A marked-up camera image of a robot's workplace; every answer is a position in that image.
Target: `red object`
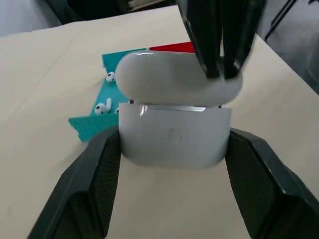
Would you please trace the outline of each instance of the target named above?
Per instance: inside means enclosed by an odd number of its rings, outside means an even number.
[[[172,51],[172,52],[187,52],[195,53],[195,49],[191,42],[183,42],[165,46],[150,47],[150,51]]]

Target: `beige table surface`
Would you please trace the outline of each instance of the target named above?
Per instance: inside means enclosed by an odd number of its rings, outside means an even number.
[[[188,41],[176,7],[0,38],[0,237],[24,239],[84,150],[101,54]],[[230,106],[232,126],[268,141],[319,199],[319,96],[259,37]],[[109,239],[248,239],[226,165],[155,169],[121,162]]]

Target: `white earbud charging case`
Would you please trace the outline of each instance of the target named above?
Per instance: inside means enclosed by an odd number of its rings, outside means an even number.
[[[120,104],[124,157],[152,167],[208,168],[227,150],[229,108]]]

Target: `earbud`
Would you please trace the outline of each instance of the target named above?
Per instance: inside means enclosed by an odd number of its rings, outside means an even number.
[[[99,103],[95,106],[94,112],[99,116],[105,113],[108,113],[112,108],[112,100],[111,98],[107,98],[106,104]]]
[[[112,71],[112,72],[109,72],[106,77],[105,77],[105,80],[107,82],[114,82],[115,81],[115,73]]]

